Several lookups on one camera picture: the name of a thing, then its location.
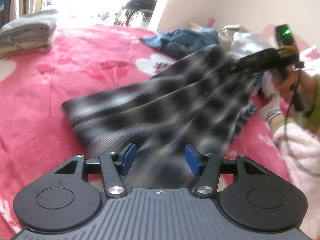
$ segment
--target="plaid garment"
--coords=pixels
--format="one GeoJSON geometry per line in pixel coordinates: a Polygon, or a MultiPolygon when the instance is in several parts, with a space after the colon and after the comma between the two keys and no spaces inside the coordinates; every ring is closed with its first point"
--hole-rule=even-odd
{"type": "Polygon", "coordinates": [[[247,73],[218,45],[201,49],[139,84],[63,103],[73,132],[92,158],[129,142],[138,159],[123,178],[131,187],[193,187],[184,147],[223,156],[256,107],[247,73]]]}

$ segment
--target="folded gray towel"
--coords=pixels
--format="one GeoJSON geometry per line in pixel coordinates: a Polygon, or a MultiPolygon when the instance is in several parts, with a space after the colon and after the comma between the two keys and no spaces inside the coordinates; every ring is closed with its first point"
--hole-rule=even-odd
{"type": "Polygon", "coordinates": [[[23,15],[0,29],[0,48],[16,43],[48,41],[57,27],[58,10],[44,10],[23,15]]]}

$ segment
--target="stack of folded clothes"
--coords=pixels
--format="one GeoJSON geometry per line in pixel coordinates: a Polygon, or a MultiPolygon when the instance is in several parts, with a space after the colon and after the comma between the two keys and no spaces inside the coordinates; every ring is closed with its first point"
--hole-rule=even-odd
{"type": "Polygon", "coordinates": [[[44,10],[21,16],[2,26],[0,57],[50,50],[55,39],[57,15],[57,10],[44,10]]]}

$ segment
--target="white wall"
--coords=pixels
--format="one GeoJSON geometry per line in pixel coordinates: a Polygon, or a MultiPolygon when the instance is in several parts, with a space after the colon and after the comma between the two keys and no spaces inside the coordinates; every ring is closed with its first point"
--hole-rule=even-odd
{"type": "Polygon", "coordinates": [[[242,24],[259,33],[268,24],[288,23],[296,35],[320,49],[320,0],[219,0],[214,27],[242,24]]]}
{"type": "Polygon", "coordinates": [[[169,31],[190,27],[190,22],[205,26],[218,0],[159,0],[150,22],[150,29],[169,31]]]}

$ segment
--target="metal screw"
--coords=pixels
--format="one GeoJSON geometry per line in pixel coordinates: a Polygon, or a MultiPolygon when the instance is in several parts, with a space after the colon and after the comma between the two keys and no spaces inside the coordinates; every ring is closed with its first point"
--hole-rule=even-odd
{"type": "Polygon", "coordinates": [[[211,187],[209,186],[200,186],[197,188],[197,191],[200,193],[200,194],[209,194],[211,193],[213,190],[211,187]]]}
{"type": "Polygon", "coordinates": [[[113,186],[108,189],[108,192],[114,195],[118,195],[124,192],[124,188],[119,186],[113,186]]]}

